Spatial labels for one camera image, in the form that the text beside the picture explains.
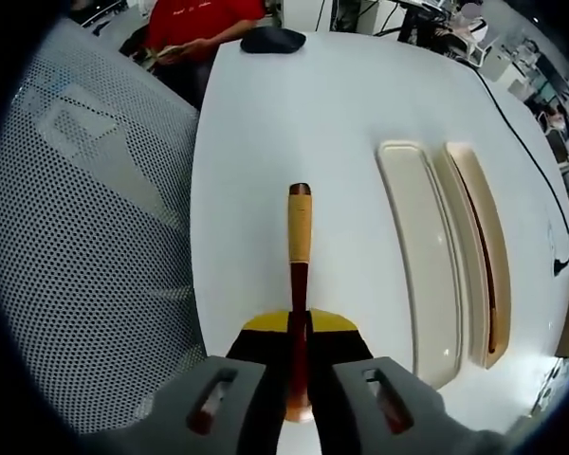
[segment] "person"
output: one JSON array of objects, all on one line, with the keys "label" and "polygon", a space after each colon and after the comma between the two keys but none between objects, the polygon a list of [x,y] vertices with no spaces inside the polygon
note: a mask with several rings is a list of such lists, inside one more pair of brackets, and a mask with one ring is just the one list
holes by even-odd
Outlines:
[{"label": "person", "polygon": [[481,0],[462,1],[447,27],[426,24],[417,30],[417,45],[447,55],[456,47],[468,48],[468,43],[480,43],[486,37],[488,24],[482,16]]},{"label": "person", "polygon": [[156,59],[155,76],[200,109],[218,47],[264,14],[262,0],[158,0],[144,43]]},{"label": "person", "polygon": [[527,68],[535,67],[541,53],[537,43],[533,40],[525,40],[519,45],[514,54],[517,63],[524,64]]},{"label": "person", "polygon": [[546,106],[543,111],[546,115],[547,125],[552,130],[564,131],[567,127],[564,110],[560,104],[555,107]]}]

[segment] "black object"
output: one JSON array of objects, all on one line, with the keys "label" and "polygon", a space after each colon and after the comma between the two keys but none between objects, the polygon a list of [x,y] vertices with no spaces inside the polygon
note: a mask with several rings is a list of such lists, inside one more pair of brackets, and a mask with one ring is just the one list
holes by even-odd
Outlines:
[{"label": "black object", "polygon": [[143,42],[145,41],[145,37],[148,33],[148,28],[149,25],[135,30],[120,47],[120,54],[124,54],[129,57],[140,51],[143,47]]},{"label": "black object", "polygon": [[[445,11],[430,8],[427,5],[424,7],[419,7],[403,3],[400,4],[400,6],[403,9],[407,10],[405,13],[405,18],[402,21],[400,33],[398,35],[398,41],[400,43],[408,43],[411,40],[411,35],[415,28],[421,27],[426,23],[445,27],[445,22],[449,18],[449,14]],[[376,36],[384,36],[394,31],[397,30],[383,29]]]},{"label": "black object", "polygon": [[287,28],[257,27],[250,30],[240,48],[249,54],[292,54],[305,44],[305,35]]},{"label": "black object", "polygon": [[293,362],[293,336],[289,331],[243,330],[229,349],[228,358],[266,366],[245,415],[238,442],[241,454],[277,453]]},{"label": "black object", "polygon": [[321,451],[324,454],[358,454],[361,441],[356,418],[333,367],[370,360],[373,355],[357,330],[315,332],[309,315],[306,329],[308,397],[321,440]]},{"label": "black object", "polygon": [[98,26],[96,26],[95,29],[93,30],[93,34],[95,36],[99,36],[101,34],[101,31],[110,25],[110,22],[112,22],[112,21],[107,21],[107,22],[104,22],[103,24],[99,24]]},{"label": "black object", "polygon": [[199,78],[200,66],[208,63],[197,63],[184,60],[176,64],[157,64],[154,67],[154,76],[177,95],[187,101],[191,106],[200,110],[204,99],[205,88]]},{"label": "black object", "polygon": [[446,30],[437,24],[425,23],[417,27],[417,45],[440,55],[449,55],[453,49],[468,51],[468,45],[457,35],[446,33],[439,35],[439,30]]}]

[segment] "desk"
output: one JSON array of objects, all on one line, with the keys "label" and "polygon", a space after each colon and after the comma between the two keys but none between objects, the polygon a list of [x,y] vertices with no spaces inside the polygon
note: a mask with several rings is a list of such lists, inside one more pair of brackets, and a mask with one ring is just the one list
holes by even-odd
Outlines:
[{"label": "desk", "polygon": [[407,10],[398,35],[398,41],[408,43],[411,32],[417,26],[422,14],[429,14],[431,20],[439,18],[441,20],[450,16],[450,12],[438,5],[435,0],[392,0],[400,4]]},{"label": "desk", "polygon": [[[405,12],[399,4],[390,0],[364,0],[360,2],[356,33],[375,35],[381,31],[384,24],[387,28],[400,27],[405,19]],[[395,32],[388,33],[387,36],[391,40],[398,39]]]},{"label": "desk", "polygon": [[503,87],[519,100],[527,100],[534,92],[530,79],[516,65],[512,58],[497,46],[485,57],[485,62],[479,70],[483,76]]},{"label": "desk", "polygon": [[[509,93],[489,85],[566,201],[538,123]],[[483,166],[507,246],[510,344],[488,371],[467,361],[440,392],[463,424],[506,431],[530,411],[554,362],[569,267],[552,276],[551,246],[564,259],[567,238],[547,186],[476,75],[426,49],[349,33],[309,33],[299,52],[285,56],[221,46],[198,125],[192,181],[193,277],[207,352],[225,354],[255,315],[290,308],[287,189],[303,181],[314,197],[308,306],[346,316],[375,356],[410,369],[405,273],[375,160],[387,139],[416,140],[428,149],[468,141]],[[467,324],[464,330],[467,336]],[[315,432],[291,425],[282,439],[293,438],[287,444],[306,453],[317,443]],[[295,428],[307,434],[294,440]]]}]

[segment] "wooden handle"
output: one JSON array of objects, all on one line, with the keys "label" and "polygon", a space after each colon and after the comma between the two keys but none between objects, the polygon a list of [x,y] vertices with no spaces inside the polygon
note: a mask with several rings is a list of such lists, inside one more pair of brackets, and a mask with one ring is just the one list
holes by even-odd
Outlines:
[{"label": "wooden handle", "polygon": [[305,340],[305,297],[312,237],[312,193],[305,183],[291,185],[288,192],[288,258],[291,269],[293,311],[289,333],[293,338],[293,364],[286,406],[286,420],[303,422],[312,418],[307,396],[307,352]]},{"label": "wooden handle", "polygon": [[292,264],[308,264],[312,241],[312,192],[306,183],[296,183],[291,185],[288,194],[288,259]]}]

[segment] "red shirt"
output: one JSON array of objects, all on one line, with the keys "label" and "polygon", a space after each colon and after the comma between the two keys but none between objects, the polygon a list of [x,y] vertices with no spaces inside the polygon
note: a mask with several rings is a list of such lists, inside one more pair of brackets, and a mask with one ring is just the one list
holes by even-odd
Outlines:
[{"label": "red shirt", "polygon": [[256,21],[264,14],[262,0],[158,0],[145,46],[160,51],[164,46],[212,38],[239,21]]}]

